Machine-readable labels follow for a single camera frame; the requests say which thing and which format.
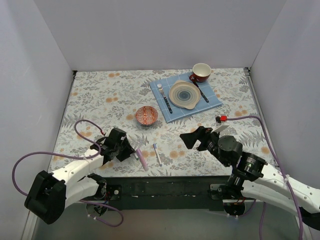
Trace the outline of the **pink pen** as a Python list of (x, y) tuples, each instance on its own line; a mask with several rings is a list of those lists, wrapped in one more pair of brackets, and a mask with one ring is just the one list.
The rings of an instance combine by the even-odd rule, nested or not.
[(148, 170), (149, 170), (149, 167), (148, 167), (147, 162), (145, 161), (143, 155), (142, 155), (142, 157), (139, 158), (139, 161), (140, 161), (143, 169), (144, 169), (145, 171), (148, 171)]

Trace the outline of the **white marker pen blue tip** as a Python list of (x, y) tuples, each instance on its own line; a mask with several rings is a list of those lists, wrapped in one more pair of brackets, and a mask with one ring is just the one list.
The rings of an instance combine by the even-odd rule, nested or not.
[(161, 157), (159, 155), (159, 152), (158, 152), (158, 148), (154, 149), (154, 152), (155, 152), (155, 155), (156, 155), (156, 158), (157, 158), (157, 161), (158, 161), (158, 164), (160, 167), (163, 166), (163, 163), (162, 163), (162, 160), (161, 160)]

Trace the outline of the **white marker pen green tip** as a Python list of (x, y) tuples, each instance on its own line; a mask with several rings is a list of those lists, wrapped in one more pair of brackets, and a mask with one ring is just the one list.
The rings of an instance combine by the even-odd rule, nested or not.
[(139, 159), (139, 157), (138, 157), (137, 153), (136, 153), (136, 152), (134, 152), (133, 154), (134, 154), (135, 159), (136, 159), (137, 161), (139, 161), (140, 159)]

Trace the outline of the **purple pen cap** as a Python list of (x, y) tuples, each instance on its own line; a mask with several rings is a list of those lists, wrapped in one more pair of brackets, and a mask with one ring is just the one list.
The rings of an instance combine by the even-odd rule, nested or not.
[(137, 156), (138, 156), (139, 158), (142, 158), (142, 157), (143, 157), (142, 152), (141, 152), (141, 150), (140, 150), (139, 148), (136, 149), (136, 154), (137, 154)]

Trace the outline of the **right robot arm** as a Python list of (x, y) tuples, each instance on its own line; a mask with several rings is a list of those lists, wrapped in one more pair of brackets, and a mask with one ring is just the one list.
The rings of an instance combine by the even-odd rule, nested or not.
[(216, 129), (200, 126), (194, 132), (180, 135), (188, 149), (200, 141), (199, 152), (209, 151), (223, 166), (232, 168), (227, 183), (217, 188), (218, 196), (224, 200), (245, 197), (266, 202), (301, 216), (304, 224), (319, 230), (319, 189), (283, 176), (261, 157), (243, 151), (243, 145), (233, 136), (220, 136), (224, 129), (225, 126)]

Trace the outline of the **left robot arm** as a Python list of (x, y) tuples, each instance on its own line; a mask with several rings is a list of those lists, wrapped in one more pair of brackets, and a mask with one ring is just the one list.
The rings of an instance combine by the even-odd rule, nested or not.
[(79, 159), (67, 165), (38, 173), (27, 194), (24, 206), (46, 224), (54, 223), (68, 206), (85, 198), (105, 200), (107, 181), (93, 170), (117, 158), (128, 159), (135, 150), (127, 139), (127, 133), (113, 128), (92, 144)]

